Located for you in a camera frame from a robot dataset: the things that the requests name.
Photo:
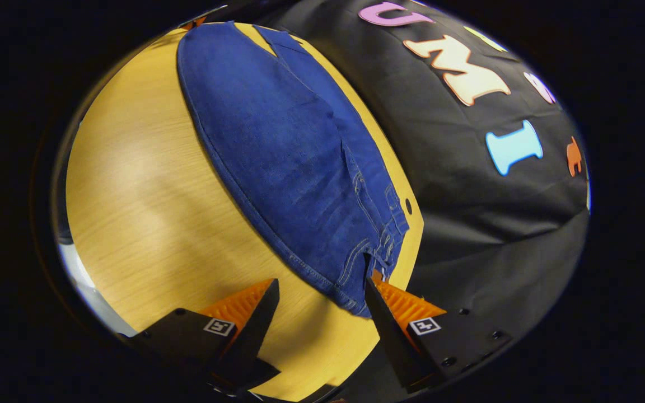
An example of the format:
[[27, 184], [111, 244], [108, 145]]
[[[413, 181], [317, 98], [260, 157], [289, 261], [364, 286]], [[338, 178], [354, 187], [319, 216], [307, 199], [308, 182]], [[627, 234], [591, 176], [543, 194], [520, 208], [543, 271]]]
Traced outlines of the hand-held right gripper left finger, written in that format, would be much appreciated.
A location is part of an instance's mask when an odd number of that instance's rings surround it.
[[267, 279], [202, 313], [176, 308], [135, 336], [136, 352], [221, 393], [244, 393], [279, 370], [259, 358], [279, 303], [279, 281]]

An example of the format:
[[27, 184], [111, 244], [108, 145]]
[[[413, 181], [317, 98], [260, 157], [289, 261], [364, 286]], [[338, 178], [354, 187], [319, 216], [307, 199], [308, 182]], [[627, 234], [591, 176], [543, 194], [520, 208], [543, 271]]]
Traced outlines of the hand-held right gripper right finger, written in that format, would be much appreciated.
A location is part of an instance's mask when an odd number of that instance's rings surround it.
[[408, 393], [468, 375], [513, 339], [469, 309], [435, 306], [383, 281], [378, 271], [366, 280], [365, 301], [392, 370]]

